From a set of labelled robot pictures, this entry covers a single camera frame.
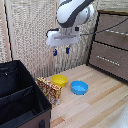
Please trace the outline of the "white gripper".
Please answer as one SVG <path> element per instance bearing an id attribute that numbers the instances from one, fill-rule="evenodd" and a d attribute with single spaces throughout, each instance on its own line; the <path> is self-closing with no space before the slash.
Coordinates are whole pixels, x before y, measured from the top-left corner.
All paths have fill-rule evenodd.
<path id="1" fill-rule="evenodd" d="M 69 45 L 66 47 L 66 54 L 69 54 L 70 44 L 75 44 L 79 41 L 79 32 L 68 29 L 51 29 L 46 34 L 46 44 L 53 47 L 53 56 L 57 56 L 56 46 Z"/>

